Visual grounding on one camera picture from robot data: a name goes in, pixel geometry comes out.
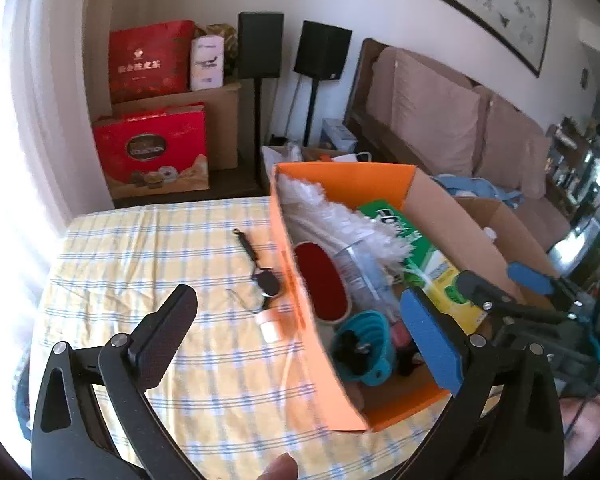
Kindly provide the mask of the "right hand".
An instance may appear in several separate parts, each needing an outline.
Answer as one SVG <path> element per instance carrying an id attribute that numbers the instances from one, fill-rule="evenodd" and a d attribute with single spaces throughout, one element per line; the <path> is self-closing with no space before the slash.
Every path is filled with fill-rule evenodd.
<path id="1" fill-rule="evenodd" d="M 559 401 L 566 433 L 564 475 L 570 474 L 600 437 L 600 396 L 588 402 L 565 398 Z"/>

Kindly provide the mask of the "left hand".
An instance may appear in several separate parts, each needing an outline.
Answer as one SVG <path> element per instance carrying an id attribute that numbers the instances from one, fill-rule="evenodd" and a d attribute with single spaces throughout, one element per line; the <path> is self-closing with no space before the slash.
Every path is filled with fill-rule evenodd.
<path id="1" fill-rule="evenodd" d="M 265 468 L 258 480 L 297 480 L 298 474 L 298 463 L 288 453 L 284 453 Z"/>

